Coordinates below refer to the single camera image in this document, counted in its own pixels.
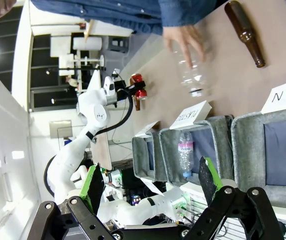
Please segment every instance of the brown tabletop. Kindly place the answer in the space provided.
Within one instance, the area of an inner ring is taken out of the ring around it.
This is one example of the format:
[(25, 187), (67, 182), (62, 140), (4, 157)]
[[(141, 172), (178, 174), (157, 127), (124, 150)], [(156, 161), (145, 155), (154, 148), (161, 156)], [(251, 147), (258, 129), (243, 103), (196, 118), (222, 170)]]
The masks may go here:
[(144, 66), (134, 67), (131, 63), (132, 73), (142, 74), (149, 96), (141, 103), (141, 111), (132, 114), (135, 133), (158, 120), (161, 128), (169, 127), (184, 108), (204, 100), (210, 103), (210, 114), (215, 116), (259, 112), (271, 89), (286, 83), (286, 0), (239, 2), (255, 26), (266, 67), (256, 67), (221, 6), (198, 24), (211, 46), (206, 62), (210, 95), (189, 96), (166, 49)]

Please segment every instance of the sign with text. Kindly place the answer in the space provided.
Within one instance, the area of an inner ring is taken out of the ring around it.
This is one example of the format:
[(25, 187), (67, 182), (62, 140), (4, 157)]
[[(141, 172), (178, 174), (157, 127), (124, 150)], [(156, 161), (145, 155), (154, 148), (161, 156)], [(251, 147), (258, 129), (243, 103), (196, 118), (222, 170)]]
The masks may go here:
[(286, 109), (286, 84), (277, 86), (271, 90), (261, 113), (267, 114)]
[(183, 130), (195, 127), (194, 123), (205, 120), (212, 107), (207, 101), (185, 108), (169, 127), (171, 130)]
[(153, 127), (158, 123), (159, 121), (155, 121), (155, 122), (152, 122), (148, 125), (146, 125), (141, 131), (139, 131), (135, 137), (137, 138), (149, 138), (151, 137), (150, 135), (147, 135), (148, 132), (152, 132), (153, 131)]
[(153, 184), (153, 179), (146, 176), (141, 177), (141, 181), (155, 194), (160, 194), (164, 196), (164, 194)]

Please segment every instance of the fabric storage bin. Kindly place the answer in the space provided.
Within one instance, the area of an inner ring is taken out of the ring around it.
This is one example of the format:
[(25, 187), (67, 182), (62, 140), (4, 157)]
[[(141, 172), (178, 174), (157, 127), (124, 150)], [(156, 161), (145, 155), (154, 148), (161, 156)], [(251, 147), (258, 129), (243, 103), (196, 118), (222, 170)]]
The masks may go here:
[(133, 169), (137, 178), (150, 177), (154, 181), (166, 182), (159, 132), (147, 133), (150, 137), (133, 137)]
[(273, 206), (286, 208), (286, 110), (237, 117), (231, 137), (238, 187), (261, 187)]
[[(160, 145), (167, 180), (177, 186), (187, 182), (199, 185), (199, 167), (202, 156), (213, 161), (222, 179), (233, 178), (232, 147), (230, 142), (231, 116), (215, 116), (195, 122), (195, 127), (185, 130), (163, 129)], [(179, 162), (178, 143), (181, 132), (191, 132), (193, 137), (194, 167), (192, 176), (183, 177)]]

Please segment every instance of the white cylinder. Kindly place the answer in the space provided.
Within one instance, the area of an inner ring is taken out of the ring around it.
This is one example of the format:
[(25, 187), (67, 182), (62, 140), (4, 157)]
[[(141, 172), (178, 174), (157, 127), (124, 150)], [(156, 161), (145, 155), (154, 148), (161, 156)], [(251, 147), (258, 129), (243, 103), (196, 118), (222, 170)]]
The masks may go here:
[(102, 38), (97, 36), (90, 36), (85, 42), (84, 37), (73, 38), (73, 49), (81, 51), (98, 51), (102, 48)]

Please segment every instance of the bottle label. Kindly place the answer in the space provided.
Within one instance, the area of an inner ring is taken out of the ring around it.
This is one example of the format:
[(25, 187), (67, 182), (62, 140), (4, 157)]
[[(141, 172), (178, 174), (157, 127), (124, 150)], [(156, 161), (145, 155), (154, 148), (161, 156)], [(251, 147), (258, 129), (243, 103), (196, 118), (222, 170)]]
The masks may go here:
[(178, 151), (183, 153), (189, 153), (193, 151), (193, 142), (179, 143)]

